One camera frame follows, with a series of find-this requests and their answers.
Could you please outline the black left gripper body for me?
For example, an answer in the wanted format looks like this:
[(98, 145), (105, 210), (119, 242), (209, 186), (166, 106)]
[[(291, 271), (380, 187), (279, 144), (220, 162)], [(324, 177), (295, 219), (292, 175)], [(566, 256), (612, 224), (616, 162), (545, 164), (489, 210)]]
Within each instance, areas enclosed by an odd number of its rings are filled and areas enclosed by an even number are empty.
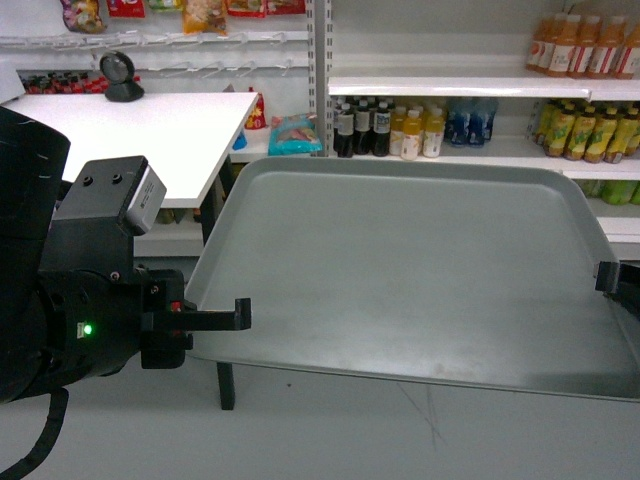
[(178, 270), (138, 269), (129, 284), (88, 270), (44, 272), (38, 294), (47, 317), (46, 378), (113, 375), (137, 353), (145, 368), (177, 368), (193, 347), (192, 336), (176, 327), (144, 329), (146, 314), (183, 309)]

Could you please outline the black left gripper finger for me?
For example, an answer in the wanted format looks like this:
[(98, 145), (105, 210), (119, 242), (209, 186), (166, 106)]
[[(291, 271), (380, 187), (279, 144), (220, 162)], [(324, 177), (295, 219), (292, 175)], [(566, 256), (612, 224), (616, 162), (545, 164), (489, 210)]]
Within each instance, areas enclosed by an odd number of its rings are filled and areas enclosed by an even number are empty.
[(178, 310), (146, 312), (142, 331), (242, 331), (252, 326), (252, 301), (238, 298), (234, 309), (200, 311), (183, 306)]

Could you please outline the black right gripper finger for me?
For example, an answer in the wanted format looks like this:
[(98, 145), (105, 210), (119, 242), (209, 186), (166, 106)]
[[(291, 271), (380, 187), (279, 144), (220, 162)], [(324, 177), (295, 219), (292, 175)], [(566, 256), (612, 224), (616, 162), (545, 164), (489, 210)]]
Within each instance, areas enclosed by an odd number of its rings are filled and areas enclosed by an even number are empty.
[(638, 265), (600, 262), (597, 266), (595, 290), (620, 304), (632, 315), (639, 314)]

